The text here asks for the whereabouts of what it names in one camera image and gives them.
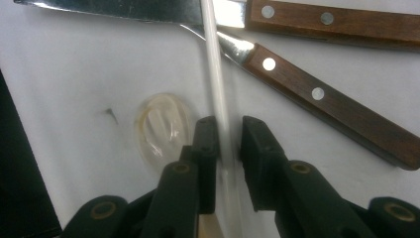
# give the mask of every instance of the metal blade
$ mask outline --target metal blade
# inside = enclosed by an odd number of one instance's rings
[[[204,29],[202,26],[181,25],[181,27],[205,41]],[[217,32],[217,35],[219,37],[220,49],[223,52],[223,55],[242,66],[251,50],[254,48],[254,44],[220,31]]]
[[[200,0],[14,0],[14,2],[145,22],[202,24]]]
[[[144,22],[202,25],[200,0],[14,0],[42,8]],[[215,0],[218,26],[244,28],[245,2]]]

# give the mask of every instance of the metal rivet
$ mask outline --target metal rivet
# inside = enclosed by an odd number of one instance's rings
[[[322,89],[321,87],[315,87],[312,90],[312,97],[317,101],[324,98],[324,95],[325,95],[324,89]]]
[[[102,220],[110,217],[117,210],[117,205],[112,201],[104,201],[96,204],[90,210],[90,217],[95,220]]]
[[[321,22],[324,25],[331,25],[334,22],[334,16],[333,14],[329,13],[329,12],[325,12],[321,15]]]
[[[309,174],[311,172],[311,168],[302,163],[293,163],[290,167],[300,174]]]
[[[265,70],[271,71],[275,68],[275,61],[272,58],[264,59],[262,62],[262,66]]]
[[[189,172],[189,166],[188,165],[176,165],[172,167],[172,169],[179,173],[179,174],[185,174]]]
[[[272,18],[272,16],[274,16],[274,9],[271,6],[264,6],[262,8],[262,16],[265,18]]]
[[[416,215],[408,210],[407,208],[398,205],[396,203],[390,202],[384,206],[386,212],[388,212],[393,217],[407,222],[413,222],[416,220]]]

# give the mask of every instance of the clear plastic object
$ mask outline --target clear plastic object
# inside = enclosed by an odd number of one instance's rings
[[[179,159],[182,147],[191,144],[189,111],[173,94],[149,98],[136,118],[140,152],[160,175],[164,166]]]

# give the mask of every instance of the wood grain handle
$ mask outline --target wood grain handle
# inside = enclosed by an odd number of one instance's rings
[[[420,138],[287,60],[256,44],[243,67],[380,157],[405,170],[419,169]]]
[[[247,29],[332,43],[420,52],[420,16],[252,0]]]

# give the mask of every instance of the brown wooden handle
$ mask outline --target brown wooden handle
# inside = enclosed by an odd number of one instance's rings
[[[420,16],[252,0],[246,28],[328,42],[420,52]]]
[[[256,44],[243,67],[380,157],[405,170],[419,169],[420,138],[287,60]]]

